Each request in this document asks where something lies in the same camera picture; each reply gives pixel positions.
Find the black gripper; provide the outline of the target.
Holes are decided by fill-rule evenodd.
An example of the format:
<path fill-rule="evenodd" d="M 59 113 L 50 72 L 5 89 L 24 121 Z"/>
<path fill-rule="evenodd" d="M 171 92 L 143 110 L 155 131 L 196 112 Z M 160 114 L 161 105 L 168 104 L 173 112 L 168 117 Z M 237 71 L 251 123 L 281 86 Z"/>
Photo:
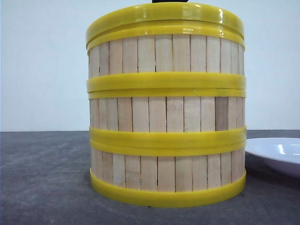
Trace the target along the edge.
<path fill-rule="evenodd" d="M 165 3 L 165 2 L 188 2 L 188 0 L 152 0 L 152 3 Z"/>

